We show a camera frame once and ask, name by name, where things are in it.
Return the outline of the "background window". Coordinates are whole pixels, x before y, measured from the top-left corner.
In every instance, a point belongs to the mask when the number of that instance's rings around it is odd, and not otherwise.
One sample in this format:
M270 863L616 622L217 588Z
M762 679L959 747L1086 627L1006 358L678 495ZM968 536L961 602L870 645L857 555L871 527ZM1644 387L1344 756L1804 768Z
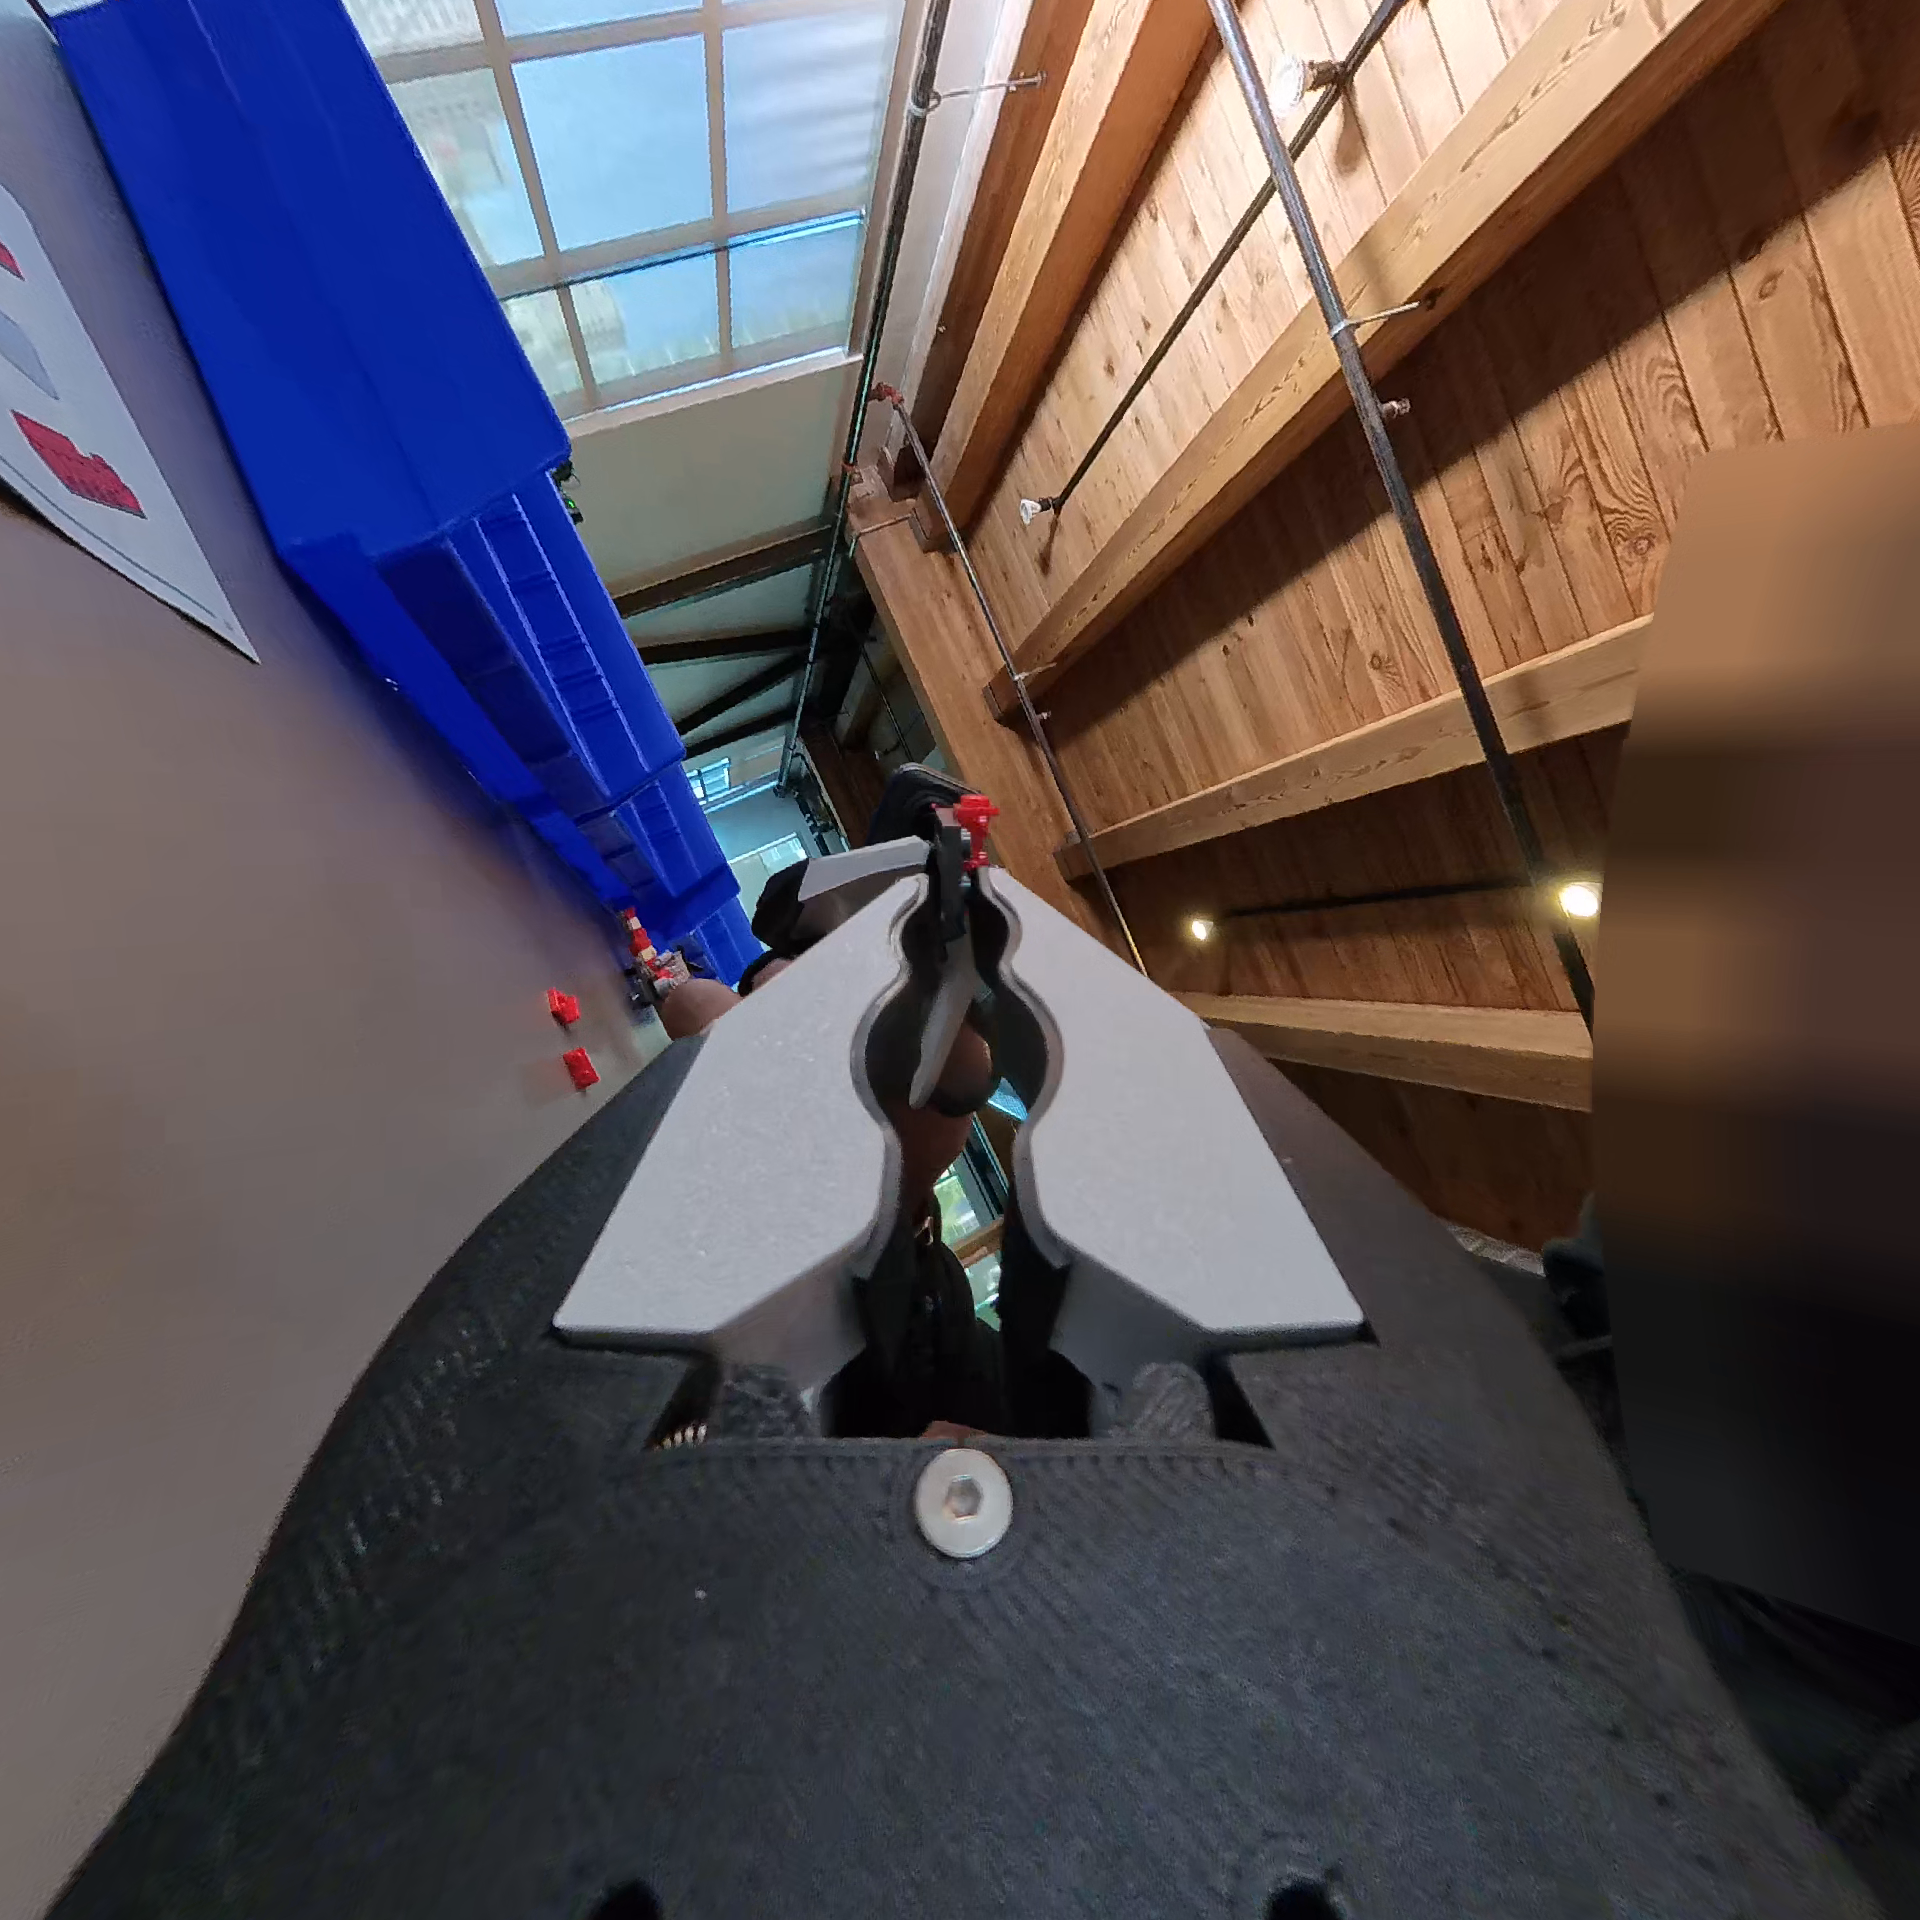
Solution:
M800 797L780 781L782 746L710 755L688 768L740 902L752 907L768 878L823 851Z

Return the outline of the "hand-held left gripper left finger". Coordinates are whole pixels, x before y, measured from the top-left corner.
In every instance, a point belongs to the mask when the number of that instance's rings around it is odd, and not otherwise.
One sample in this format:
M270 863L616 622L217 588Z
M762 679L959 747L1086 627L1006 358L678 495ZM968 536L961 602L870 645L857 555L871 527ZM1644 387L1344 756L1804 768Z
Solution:
M855 1277L902 1204L902 1144L867 1066L910 983L897 878L711 1024L554 1330L569 1343L787 1371L822 1392L863 1348Z

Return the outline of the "toy brick vehicle model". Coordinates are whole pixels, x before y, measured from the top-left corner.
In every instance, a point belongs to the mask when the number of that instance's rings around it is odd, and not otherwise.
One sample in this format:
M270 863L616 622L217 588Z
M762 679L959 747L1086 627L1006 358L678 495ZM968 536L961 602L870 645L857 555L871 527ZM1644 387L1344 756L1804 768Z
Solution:
M626 946L624 971L632 998L642 1010L656 1010L672 992L692 980L688 960L680 948L658 948L634 906L623 906L616 919Z

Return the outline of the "person's dark jacket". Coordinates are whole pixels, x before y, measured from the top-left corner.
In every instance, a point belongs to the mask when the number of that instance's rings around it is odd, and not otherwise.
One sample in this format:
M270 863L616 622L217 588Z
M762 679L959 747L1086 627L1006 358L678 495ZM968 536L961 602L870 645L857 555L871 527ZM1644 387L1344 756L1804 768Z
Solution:
M1625 1446L1595 1200L1544 1245L1568 1330L1554 1364L1601 1428L1639 1518ZM1738 1584L1670 1568L1694 1639L1754 1738L1886 1915L1919 1915L1915 1645Z

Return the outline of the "thin metal ceiling pipe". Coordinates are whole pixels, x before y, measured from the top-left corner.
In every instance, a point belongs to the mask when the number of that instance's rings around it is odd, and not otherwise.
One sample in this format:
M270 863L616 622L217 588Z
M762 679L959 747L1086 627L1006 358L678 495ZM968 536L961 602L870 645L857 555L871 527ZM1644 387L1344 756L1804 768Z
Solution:
M1497 723L1497 712L1494 709L1494 700L1488 698L1487 685L1481 682L1481 671L1478 669L1478 662L1473 658L1473 650L1467 645L1465 630L1457 613L1454 595L1439 564L1424 514L1407 479L1399 453L1395 451L1395 444L1391 439L1383 402L1360 356L1356 315L1350 311L1342 292L1338 290L1335 269L1329 261L1326 247L1312 219L1290 147L1281 133L1281 122L1276 117L1273 103L1267 93L1262 74L1257 68L1254 44L1248 42L1248 35L1241 28L1241 18L1232 2L1209 2L1207 10L1211 11L1222 47L1227 55L1232 74L1238 77L1240 96L1254 118L1259 151L1267 163L1268 180L1278 192L1278 198L1288 214L1288 226L1298 245L1298 252L1304 253L1304 264L1308 271L1312 296L1318 299L1322 319L1329 330L1329 341L1332 343L1338 367L1350 387L1351 404L1360 423L1362 439L1376 464L1388 507L1393 509L1395 520L1399 526L1399 534L1408 550L1416 579L1424 589L1424 602L1430 606L1431 622L1447 652L1447 661L1457 682L1457 692L1473 723L1473 733L1481 747L1481 759L1496 784L1504 823L1520 853L1524 878L1536 893L1548 896L1553 872L1551 861L1546 856L1544 837L1539 835L1531 810L1527 805L1520 772L1516 768L1511 749L1506 747L1502 726Z
M993 853L1020 883L1136 970L1145 960L1100 879L1072 879L1056 851L1074 837L1067 800L1025 709L1001 715L1006 668L993 611L937 504L897 495L883 464L859 466L854 554L894 656L953 778L998 806Z

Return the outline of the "large grid window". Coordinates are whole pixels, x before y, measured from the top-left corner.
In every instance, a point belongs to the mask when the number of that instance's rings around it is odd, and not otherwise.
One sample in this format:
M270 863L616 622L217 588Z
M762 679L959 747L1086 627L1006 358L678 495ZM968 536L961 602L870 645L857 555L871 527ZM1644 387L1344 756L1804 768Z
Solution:
M350 2L566 420L850 351L902 2Z

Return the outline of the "blue plastic bin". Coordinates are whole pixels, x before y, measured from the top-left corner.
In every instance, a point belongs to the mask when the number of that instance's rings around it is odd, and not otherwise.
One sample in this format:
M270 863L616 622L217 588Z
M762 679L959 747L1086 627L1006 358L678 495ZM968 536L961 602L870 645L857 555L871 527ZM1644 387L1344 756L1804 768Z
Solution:
M344 4L49 4L289 568L508 498L577 536L568 432Z
M530 824L606 910L632 907L656 946L692 948L727 986L762 956L684 762L616 794L569 755L537 762L535 780Z
M350 534L284 558L495 797L598 828L664 810L684 747L586 554L569 478L562 464L387 558Z

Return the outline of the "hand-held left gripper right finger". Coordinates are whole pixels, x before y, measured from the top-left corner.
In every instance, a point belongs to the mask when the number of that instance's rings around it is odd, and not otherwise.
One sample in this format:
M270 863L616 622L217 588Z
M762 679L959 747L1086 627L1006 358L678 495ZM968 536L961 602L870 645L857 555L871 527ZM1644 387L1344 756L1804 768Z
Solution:
M1095 1390L1148 1362L1354 1342L1364 1311L1209 1029L1008 872L976 962L1025 1103L1000 1330Z

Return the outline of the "dark grey toy plate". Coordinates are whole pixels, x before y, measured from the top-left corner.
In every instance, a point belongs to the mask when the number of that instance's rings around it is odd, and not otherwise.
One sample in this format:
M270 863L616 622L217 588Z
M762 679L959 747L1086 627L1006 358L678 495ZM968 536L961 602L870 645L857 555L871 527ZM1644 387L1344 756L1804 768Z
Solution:
M948 979L970 956L974 838L959 803L932 806L928 910L935 933L937 979Z

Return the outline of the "white instruction booklet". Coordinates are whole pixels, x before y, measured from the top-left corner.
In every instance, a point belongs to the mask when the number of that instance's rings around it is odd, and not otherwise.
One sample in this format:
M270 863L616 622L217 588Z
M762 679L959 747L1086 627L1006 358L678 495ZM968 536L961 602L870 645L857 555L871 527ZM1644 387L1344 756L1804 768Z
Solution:
M136 588L257 661L27 211L2 196L2 478Z

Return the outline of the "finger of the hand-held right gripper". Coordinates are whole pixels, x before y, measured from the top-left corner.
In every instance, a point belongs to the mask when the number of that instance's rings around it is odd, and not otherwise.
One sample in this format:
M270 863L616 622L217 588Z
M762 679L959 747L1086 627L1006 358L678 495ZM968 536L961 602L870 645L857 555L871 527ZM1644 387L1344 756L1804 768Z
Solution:
M924 837L907 835L842 855L818 855L802 861L798 902L802 907L854 888L859 900L907 872L924 872L937 848Z
M906 1093L913 1112L976 1112L988 1101L988 1039L974 1024L978 992L976 971L942 971L926 994Z

